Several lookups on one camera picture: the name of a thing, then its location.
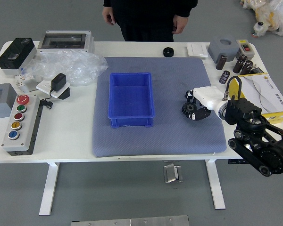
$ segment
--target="table leg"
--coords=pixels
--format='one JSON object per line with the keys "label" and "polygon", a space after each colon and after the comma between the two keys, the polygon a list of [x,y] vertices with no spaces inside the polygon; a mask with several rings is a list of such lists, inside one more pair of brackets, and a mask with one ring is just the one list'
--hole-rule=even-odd
{"label": "table leg", "polygon": [[49,164],[49,169],[48,169],[39,215],[50,215],[53,195],[55,193],[55,188],[56,188],[56,181],[58,178],[58,168],[60,166],[60,163],[48,162],[48,164]]}
{"label": "table leg", "polygon": [[211,186],[214,206],[216,210],[225,209],[225,202],[221,191],[220,181],[218,177],[215,160],[206,160],[206,166],[208,171],[208,180]]}

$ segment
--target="yellow button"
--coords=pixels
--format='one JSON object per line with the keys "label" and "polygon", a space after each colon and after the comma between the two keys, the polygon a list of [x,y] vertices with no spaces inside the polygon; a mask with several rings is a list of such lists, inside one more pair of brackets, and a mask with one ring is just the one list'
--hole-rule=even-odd
{"label": "yellow button", "polygon": [[11,124],[11,128],[14,130],[19,130],[21,129],[22,124],[19,121],[15,121]]}

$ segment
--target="plastic bag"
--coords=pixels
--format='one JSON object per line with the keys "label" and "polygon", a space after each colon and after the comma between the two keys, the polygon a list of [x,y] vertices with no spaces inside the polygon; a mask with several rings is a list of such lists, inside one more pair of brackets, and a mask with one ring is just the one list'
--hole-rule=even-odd
{"label": "plastic bag", "polygon": [[283,36],[283,0],[244,0],[243,8],[252,8],[265,31]]}
{"label": "plastic bag", "polygon": [[41,60],[33,59],[21,71],[21,75],[33,75],[37,81],[42,81],[51,80],[63,73],[71,86],[84,86],[107,68],[107,61],[102,56],[79,50],[60,50],[56,53],[41,53]]}

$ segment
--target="blue mat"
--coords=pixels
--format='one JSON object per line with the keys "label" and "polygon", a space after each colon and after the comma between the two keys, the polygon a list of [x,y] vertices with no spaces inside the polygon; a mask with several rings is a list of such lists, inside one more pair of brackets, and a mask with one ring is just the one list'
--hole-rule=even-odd
{"label": "blue mat", "polygon": [[[200,59],[107,57],[106,60],[109,68],[98,77],[93,117],[92,151],[96,157],[204,154],[226,149],[221,119],[215,112],[201,121],[192,121],[181,112],[187,90],[210,86]],[[152,74],[154,125],[113,129],[108,118],[109,75],[137,72]]]}

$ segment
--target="gray floor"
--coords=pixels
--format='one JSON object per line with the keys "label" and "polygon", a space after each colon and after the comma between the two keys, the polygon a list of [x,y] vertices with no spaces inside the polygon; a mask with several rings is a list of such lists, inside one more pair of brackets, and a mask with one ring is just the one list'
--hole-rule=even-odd
{"label": "gray floor", "polygon": [[[46,30],[91,30],[95,41],[123,41],[101,17],[101,0],[0,1],[0,49]],[[283,37],[251,37],[255,14],[239,0],[200,0],[175,41],[231,34],[253,43],[283,94]],[[283,174],[216,162],[226,209],[214,210],[204,161],[181,161],[184,182],[165,184],[162,161],[63,163],[50,216],[38,216],[48,165],[0,164],[0,226],[68,226],[71,221],[188,215],[191,226],[283,226]]]}

